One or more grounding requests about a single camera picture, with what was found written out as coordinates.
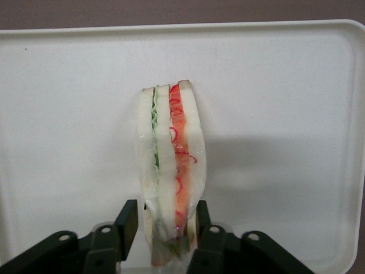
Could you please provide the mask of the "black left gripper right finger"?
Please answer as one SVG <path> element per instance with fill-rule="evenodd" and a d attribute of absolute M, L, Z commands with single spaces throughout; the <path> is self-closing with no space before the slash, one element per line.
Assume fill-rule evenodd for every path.
<path fill-rule="evenodd" d="M 211 222 L 207 202 L 200 200 L 196 208 L 197 248 L 187 273 L 223 273 L 226 231 Z"/>

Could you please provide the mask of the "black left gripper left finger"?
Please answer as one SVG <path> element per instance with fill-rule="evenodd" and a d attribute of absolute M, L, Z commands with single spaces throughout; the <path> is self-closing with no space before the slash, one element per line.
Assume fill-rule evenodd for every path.
<path fill-rule="evenodd" d="M 120 263 L 128 257 L 138 226 L 137 200 L 127 200 L 113 223 L 93 231 L 84 273 L 120 273 Z"/>

